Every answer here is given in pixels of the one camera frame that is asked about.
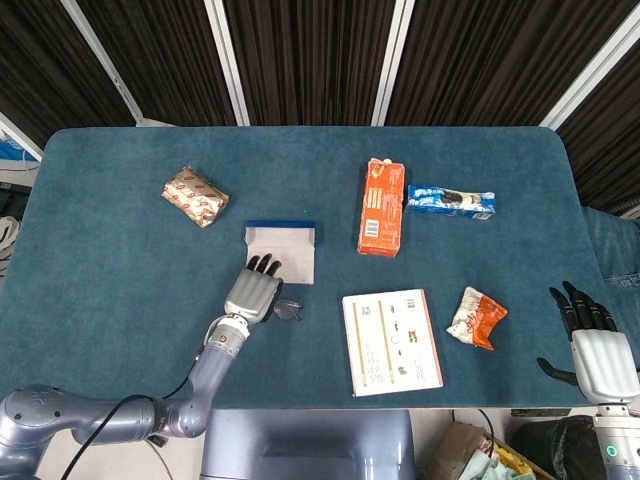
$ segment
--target robotic hand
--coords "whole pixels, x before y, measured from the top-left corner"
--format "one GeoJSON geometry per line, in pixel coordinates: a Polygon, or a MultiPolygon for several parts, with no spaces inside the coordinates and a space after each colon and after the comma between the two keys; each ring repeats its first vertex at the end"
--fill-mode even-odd
{"type": "Polygon", "coordinates": [[[549,291],[560,308],[576,372],[558,370],[544,358],[538,364],[598,406],[594,426],[608,479],[640,479],[640,418],[628,408],[640,395],[631,347],[602,305],[569,282],[563,286],[569,300],[555,288],[549,291]]]}
{"type": "Polygon", "coordinates": [[[156,432],[196,437],[211,417],[213,397],[249,329],[266,320],[280,294],[274,278],[280,262],[254,257],[227,296],[225,315],[214,320],[189,372],[190,396],[174,399],[133,395],[121,401],[95,400],[46,385],[18,388],[0,402],[0,480],[37,480],[40,460],[53,435],[70,429],[83,446],[144,440],[156,432]]]}

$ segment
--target cardboard box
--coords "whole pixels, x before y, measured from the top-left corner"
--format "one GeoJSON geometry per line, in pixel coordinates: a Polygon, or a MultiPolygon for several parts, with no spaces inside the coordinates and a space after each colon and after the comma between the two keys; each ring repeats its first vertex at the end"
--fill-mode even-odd
{"type": "Polygon", "coordinates": [[[372,158],[362,201],[358,252],[395,257],[402,234],[404,165],[372,158]]]}
{"type": "MultiPolygon", "coordinates": [[[[457,480],[469,459],[482,442],[483,437],[491,438],[482,428],[454,422],[440,442],[438,450],[425,469],[429,480],[457,480]]],[[[538,480],[555,480],[554,477],[526,459],[511,447],[494,439],[495,444],[528,463],[538,480]]]]}

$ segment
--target white booklet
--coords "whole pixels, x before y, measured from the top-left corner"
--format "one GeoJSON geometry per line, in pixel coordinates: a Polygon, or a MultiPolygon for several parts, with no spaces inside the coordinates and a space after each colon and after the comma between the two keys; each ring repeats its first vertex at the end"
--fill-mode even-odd
{"type": "Polygon", "coordinates": [[[356,397],[442,387],[423,290],[342,299],[356,397]]]}

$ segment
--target blue tablecloth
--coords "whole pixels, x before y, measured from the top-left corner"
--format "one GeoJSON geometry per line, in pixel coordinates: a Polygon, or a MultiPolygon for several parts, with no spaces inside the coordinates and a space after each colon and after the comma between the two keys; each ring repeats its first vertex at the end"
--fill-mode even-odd
{"type": "Polygon", "coordinates": [[[245,261],[249,219],[314,220],[316,284],[285,286],[302,322],[252,330],[218,407],[571,406],[577,389],[536,357],[572,362],[548,287],[607,304],[571,170],[550,130],[89,128],[47,145],[0,293],[0,395],[33,382],[83,395],[164,394],[184,377],[245,261]],[[488,221],[405,214],[395,259],[355,245],[370,157],[407,183],[493,191],[488,221]],[[160,194],[191,165],[231,196],[198,228],[160,194]],[[509,309],[495,352],[449,336],[468,285],[509,309]],[[424,288],[444,388],[353,398],[341,299],[424,288]]]}

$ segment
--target floor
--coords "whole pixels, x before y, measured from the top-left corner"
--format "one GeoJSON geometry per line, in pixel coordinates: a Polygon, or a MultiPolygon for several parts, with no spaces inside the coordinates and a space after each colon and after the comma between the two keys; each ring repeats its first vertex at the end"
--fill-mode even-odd
{"type": "MultiPolygon", "coordinates": [[[[634,405],[635,408],[640,407],[640,402],[635,403],[639,404],[634,405]]],[[[518,426],[527,421],[535,421],[513,418],[508,409],[486,409],[485,412],[493,423],[496,437],[506,441],[518,426]]],[[[572,415],[593,415],[594,413],[595,408],[577,408],[571,412],[572,415]]],[[[414,409],[410,410],[410,414],[416,462],[419,466],[423,466],[451,423],[451,412],[450,410],[414,409]]],[[[457,421],[488,429],[484,417],[477,410],[457,409],[455,415],[457,421]]],[[[203,436],[194,440],[170,439],[165,447],[158,450],[174,480],[198,479],[203,442],[203,436]]],[[[51,442],[38,475],[43,480],[60,478],[78,448],[79,445],[75,443],[69,432],[58,434],[51,442]]],[[[70,478],[169,479],[169,475],[152,448],[143,442],[90,447],[76,465],[70,478]]]]}

